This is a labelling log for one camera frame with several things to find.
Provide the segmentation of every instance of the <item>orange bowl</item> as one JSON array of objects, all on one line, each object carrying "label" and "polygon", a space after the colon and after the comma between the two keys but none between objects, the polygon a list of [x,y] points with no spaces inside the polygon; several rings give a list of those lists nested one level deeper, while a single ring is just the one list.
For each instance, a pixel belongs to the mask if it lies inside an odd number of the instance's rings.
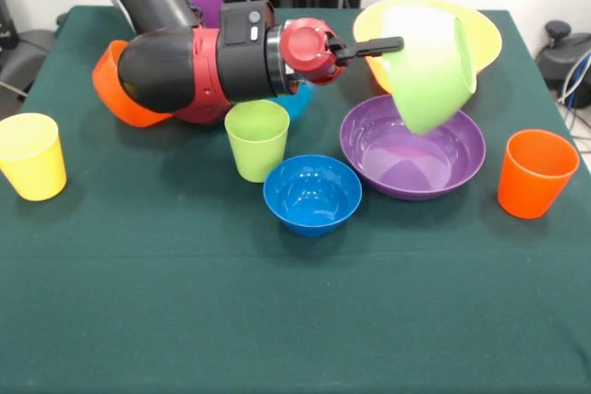
[{"label": "orange bowl", "polygon": [[131,126],[144,128],[170,119],[172,115],[168,113],[154,113],[138,105],[121,87],[117,64],[126,47],[125,41],[112,41],[92,71],[92,83],[99,98],[111,113]]},{"label": "orange bowl", "polygon": [[[399,6],[422,5],[454,14],[464,25],[476,73],[489,66],[501,53],[502,39],[497,27],[483,14],[446,0],[382,0],[368,6],[353,25],[356,42],[385,37],[382,35],[387,11]],[[381,57],[366,57],[369,69],[380,86],[392,93],[388,71]]]}]

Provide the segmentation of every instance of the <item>cup rim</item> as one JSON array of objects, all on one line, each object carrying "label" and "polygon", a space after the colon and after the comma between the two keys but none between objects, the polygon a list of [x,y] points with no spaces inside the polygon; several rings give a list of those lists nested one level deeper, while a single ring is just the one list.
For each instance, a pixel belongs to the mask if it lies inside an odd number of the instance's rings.
[{"label": "cup rim", "polygon": [[[548,136],[551,136],[553,138],[558,139],[563,145],[567,146],[569,148],[569,150],[574,153],[574,158],[576,159],[576,162],[575,162],[574,167],[571,170],[569,170],[568,173],[564,173],[564,174],[541,174],[541,173],[537,173],[535,171],[532,171],[532,170],[530,170],[528,168],[525,168],[519,161],[517,161],[514,158],[514,156],[512,155],[511,150],[510,150],[509,147],[511,145],[511,142],[516,137],[519,137],[519,136],[521,136],[523,134],[526,134],[526,133],[542,133],[542,134],[545,134],[545,135],[548,135]],[[513,162],[513,164],[515,166],[517,166],[520,170],[522,170],[522,171],[524,171],[526,173],[529,173],[531,175],[534,175],[535,177],[540,177],[542,179],[564,179],[564,178],[570,177],[574,173],[576,173],[576,170],[579,169],[579,166],[581,164],[581,157],[579,155],[578,149],[575,148],[573,146],[573,144],[570,143],[566,138],[564,138],[562,136],[559,136],[558,134],[553,133],[551,131],[548,131],[546,129],[527,128],[527,129],[522,129],[520,131],[517,131],[517,132],[513,133],[511,135],[511,137],[509,137],[509,140],[507,140],[507,145],[505,146],[505,153],[507,154],[507,157],[509,159],[511,159],[511,161]]]},{"label": "cup rim", "polygon": [[[252,104],[254,104],[253,102],[267,102],[267,103],[270,103],[272,105],[272,107],[277,107],[278,109],[281,109],[281,113],[285,117],[287,117],[287,123],[285,125],[285,128],[281,131],[281,133],[279,133],[276,136],[273,136],[271,138],[265,138],[264,140],[248,140],[247,138],[243,138],[243,137],[238,136],[234,131],[231,131],[228,128],[228,118],[232,117],[231,112],[236,107],[238,107],[240,105],[244,105],[244,104],[252,105]],[[251,143],[251,144],[273,142],[274,140],[277,140],[278,138],[281,138],[285,135],[285,133],[289,130],[289,125],[291,125],[291,118],[289,116],[289,113],[285,110],[285,108],[283,108],[283,106],[281,106],[279,103],[275,103],[274,101],[269,101],[266,99],[258,100],[258,101],[245,101],[245,102],[239,103],[239,104],[233,106],[232,109],[230,109],[230,111],[225,115],[225,118],[223,119],[223,127],[225,128],[225,131],[226,131],[226,133],[228,133],[228,135],[232,135],[232,137],[234,137],[236,140],[239,140],[241,142],[246,142],[246,143]]]},{"label": "cup rim", "polygon": [[55,140],[58,139],[59,128],[57,126],[57,122],[49,115],[43,114],[43,113],[18,113],[18,114],[10,115],[5,119],[0,120],[0,127],[2,127],[3,125],[8,125],[6,122],[9,122],[10,124],[14,124],[15,123],[14,121],[16,121],[16,120],[27,120],[27,119],[31,119],[31,118],[41,119],[51,127],[52,133],[51,133],[51,137],[49,137],[50,140],[47,143],[44,143],[40,148],[37,148],[37,149],[30,151],[30,152],[27,152],[26,154],[20,154],[15,157],[2,156],[2,150],[0,149],[0,161],[24,161],[26,159],[33,158],[35,156],[38,156],[42,152],[46,151],[47,149],[49,149],[55,143]]}]

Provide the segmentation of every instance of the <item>yellow cup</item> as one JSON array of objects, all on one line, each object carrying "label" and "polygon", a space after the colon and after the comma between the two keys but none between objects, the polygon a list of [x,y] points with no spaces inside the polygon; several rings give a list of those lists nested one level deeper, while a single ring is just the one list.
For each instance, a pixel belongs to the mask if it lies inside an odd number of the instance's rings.
[{"label": "yellow cup", "polygon": [[0,170],[26,200],[47,200],[64,189],[66,167],[55,120],[22,113],[0,121]]}]

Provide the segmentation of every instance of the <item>plastic bowl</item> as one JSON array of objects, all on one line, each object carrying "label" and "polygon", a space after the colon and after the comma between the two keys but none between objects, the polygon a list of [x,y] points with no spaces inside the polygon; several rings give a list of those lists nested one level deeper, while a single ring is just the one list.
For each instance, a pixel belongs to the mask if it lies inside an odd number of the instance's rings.
[{"label": "plastic bowl", "polygon": [[462,21],[428,6],[388,11],[384,34],[404,36],[404,49],[384,54],[394,104],[408,129],[426,134],[460,110],[476,91],[476,72]]},{"label": "plastic bowl", "polygon": [[311,83],[303,83],[294,95],[270,97],[267,100],[283,106],[289,114],[290,120],[294,122],[304,114],[315,95],[316,87]]},{"label": "plastic bowl", "polygon": [[125,41],[112,41],[92,71],[92,82],[101,101],[120,120],[138,128],[170,119],[169,113],[154,113],[138,105],[121,87],[118,64],[126,47]]},{"label": "plastic bowl", "polygon": [[[476,73],[480,73],[501,53],[501,33],[494,23],[478,11],[445,0],[382,0],[368,6],[357,16],[353,25],[356,42],[383,37],[387,12],[393,8],[409,5],[431,6],[454,14],[464,25],[466,38]],[[369,69],[378,84],[392,93],[388,71],[381,57],[366,57]]]},{"label": "plastic bowl", "polygon": [[349,112],[341,126],[341,148],[375,189],[403,200],[449,193],[474,177],[486,156],[482,132],[467,114],[460,111],[418,136],[408,130],[390,95]]},{"label": "plastic bowl", "polygon": [[334,231],[361,202],[361,182],[336,159],[307,155],[280,163],[267,177],[263,196],[287,228],[305,237]]}]

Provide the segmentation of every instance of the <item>table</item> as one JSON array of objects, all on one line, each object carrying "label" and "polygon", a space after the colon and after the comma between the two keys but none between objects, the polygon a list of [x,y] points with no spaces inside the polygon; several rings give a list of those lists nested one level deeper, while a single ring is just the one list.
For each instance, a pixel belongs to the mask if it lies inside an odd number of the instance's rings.
[{"label": "table", "polygon": [[[279,17],[352,39],[357,13]],[[33,204],[0,182],[0,391],[589,392],[591,180],[582,165],[537,221],[497,205],[509,135],[568,133],[510,15],[486,14],[504,44],[465,106],[487,140],[477,177],[421,203],[365,187],[310,240],[239,178],[222,126],[118,122],[90,72],[132,33],[110,7],[74,8],[25,106],[60,125],[68,185]],[[355,61],[287,155],[341,159],[345,113],[377,93]]]}]

